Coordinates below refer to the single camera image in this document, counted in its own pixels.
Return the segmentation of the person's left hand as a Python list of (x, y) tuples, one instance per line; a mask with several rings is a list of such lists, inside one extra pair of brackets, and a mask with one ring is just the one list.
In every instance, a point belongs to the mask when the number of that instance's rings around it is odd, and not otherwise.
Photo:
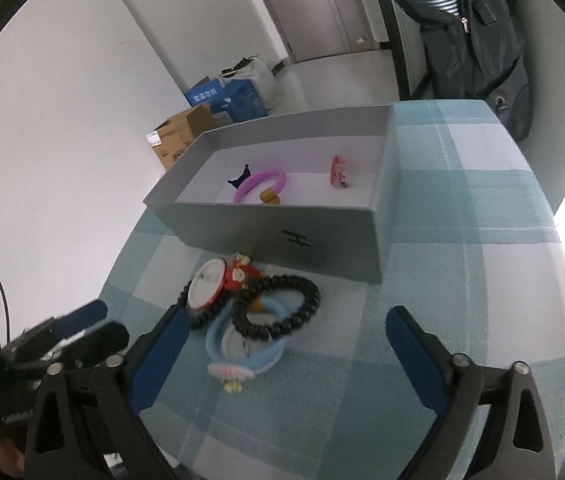
[(0, 471), (11, 478), (23, 478), (25, 470), (25, 454), (21, 452), (13, 440), (0, 437)]

